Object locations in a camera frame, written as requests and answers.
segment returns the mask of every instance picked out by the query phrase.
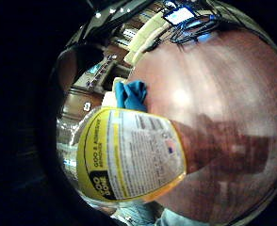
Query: blue cloth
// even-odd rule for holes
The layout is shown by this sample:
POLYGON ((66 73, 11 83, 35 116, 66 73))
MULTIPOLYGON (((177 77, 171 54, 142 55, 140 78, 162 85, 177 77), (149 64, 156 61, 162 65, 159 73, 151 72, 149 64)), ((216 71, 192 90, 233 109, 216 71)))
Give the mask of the blue cloth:
POLYGON ((117 104, 120 108, 147 111, 143 104, 147 95, 146 85, 141 81, 133 81, 129 84, 118 82, 115 86, 117 104))

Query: bottle label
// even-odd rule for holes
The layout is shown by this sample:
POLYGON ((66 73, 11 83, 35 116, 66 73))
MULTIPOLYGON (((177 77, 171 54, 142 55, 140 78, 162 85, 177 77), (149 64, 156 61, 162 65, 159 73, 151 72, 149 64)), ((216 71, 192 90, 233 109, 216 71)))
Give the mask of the bottle label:
POLYGON ((169 120, 103 107, 82 131, 77 176, 82 192, 97 201, 139 199, 186 172, 179 138, 169 120))

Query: desk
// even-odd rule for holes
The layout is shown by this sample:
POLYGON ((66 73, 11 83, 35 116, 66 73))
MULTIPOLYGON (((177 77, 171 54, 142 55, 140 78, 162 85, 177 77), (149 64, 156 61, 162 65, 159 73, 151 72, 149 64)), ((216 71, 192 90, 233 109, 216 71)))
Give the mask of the desk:
POLYGON ((187 177, 157 201, 178 214, 225 223, 259 212, 277 191, 277 55, 255 35, 229 31, 138 62, 149 113, 174 124, 187 177))

